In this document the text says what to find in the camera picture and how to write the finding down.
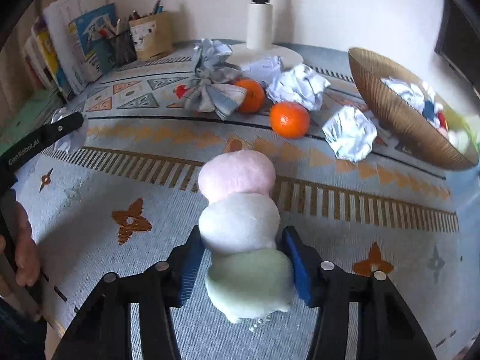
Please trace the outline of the person left hand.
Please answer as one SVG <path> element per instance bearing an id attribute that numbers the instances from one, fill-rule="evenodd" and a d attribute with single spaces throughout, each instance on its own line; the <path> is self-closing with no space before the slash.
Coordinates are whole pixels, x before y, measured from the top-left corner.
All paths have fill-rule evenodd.
<path id="1" fill-rule="evenodd" d="M 24 207 L 16 202 L 16 283 L 19 287 L 32 287 L 40 277 L 41 259 L 32 238 L 32 226 Z"/>

